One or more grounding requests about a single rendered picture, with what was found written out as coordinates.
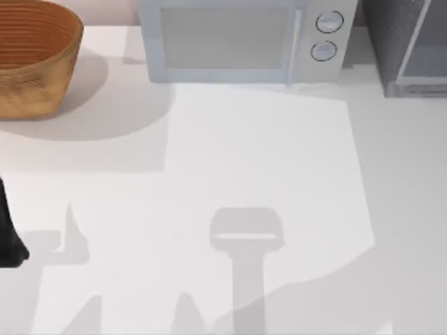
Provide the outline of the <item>microwave oven door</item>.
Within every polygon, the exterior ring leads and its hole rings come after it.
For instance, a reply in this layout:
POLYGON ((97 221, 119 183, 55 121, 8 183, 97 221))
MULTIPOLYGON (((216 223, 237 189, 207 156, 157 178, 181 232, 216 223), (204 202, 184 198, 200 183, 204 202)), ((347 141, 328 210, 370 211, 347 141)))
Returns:
POLYGON ((303 0, 138 0, 153 82, 286 83, 303 0))

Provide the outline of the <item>round microwave knob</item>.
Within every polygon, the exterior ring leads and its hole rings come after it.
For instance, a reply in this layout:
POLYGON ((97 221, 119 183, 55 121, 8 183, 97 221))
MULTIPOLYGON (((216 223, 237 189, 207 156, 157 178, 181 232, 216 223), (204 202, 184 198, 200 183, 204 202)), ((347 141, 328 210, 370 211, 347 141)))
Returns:
POLYGON ((344 23, 343 15, 338 11, 321 13, 316 19, 316 28, 323 34, 338 31, 344 23))
POLYGON ((333 59, 337 54, 337 45, 329 40, 315 43, 310 49, 310 55, 317 62, 325 62, 333 59))

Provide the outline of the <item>pale microwave oven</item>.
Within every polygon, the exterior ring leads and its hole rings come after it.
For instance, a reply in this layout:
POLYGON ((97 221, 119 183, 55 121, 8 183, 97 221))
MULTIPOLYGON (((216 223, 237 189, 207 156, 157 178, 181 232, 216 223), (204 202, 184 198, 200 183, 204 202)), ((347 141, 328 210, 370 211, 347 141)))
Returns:
POLYGON ((335 81, 341 73, 358 0, 303 0, 303 2, 292 84, 335 81), (321 13, 329 11, 340 12, 344 17, 344 23, 334 33, 321 33, 316 28, 316 19, 321 13), (329 61, 317 62, 312 59, 310 49, 315 43, 325 40, 337 45, 337 54, 329 61))

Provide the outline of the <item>woven brown basket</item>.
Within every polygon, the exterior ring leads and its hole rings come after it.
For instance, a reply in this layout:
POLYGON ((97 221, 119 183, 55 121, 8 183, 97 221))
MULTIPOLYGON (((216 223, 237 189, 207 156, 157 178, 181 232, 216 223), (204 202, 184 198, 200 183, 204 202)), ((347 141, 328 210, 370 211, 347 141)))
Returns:
POLYGON ((71 82, 84 24, 48 0, 0 0, 0 120, 56 113, 71 82))

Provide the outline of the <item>grey cabinet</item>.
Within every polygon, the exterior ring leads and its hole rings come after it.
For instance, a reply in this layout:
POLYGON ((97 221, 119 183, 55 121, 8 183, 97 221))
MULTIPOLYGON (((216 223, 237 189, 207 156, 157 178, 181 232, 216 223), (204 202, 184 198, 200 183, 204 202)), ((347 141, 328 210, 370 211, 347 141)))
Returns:
POLYGON ((447 0, 362 0, 387 98, 447 98, 447 0))

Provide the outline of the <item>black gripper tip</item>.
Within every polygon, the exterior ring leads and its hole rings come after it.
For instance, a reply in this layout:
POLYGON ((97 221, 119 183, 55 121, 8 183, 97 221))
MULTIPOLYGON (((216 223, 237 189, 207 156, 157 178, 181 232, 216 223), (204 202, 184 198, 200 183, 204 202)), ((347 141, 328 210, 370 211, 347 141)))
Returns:
POLYGON ((3 179, 0 177, 0 269, 18 268, 29 256, 28 248, 13 225, 3 179))

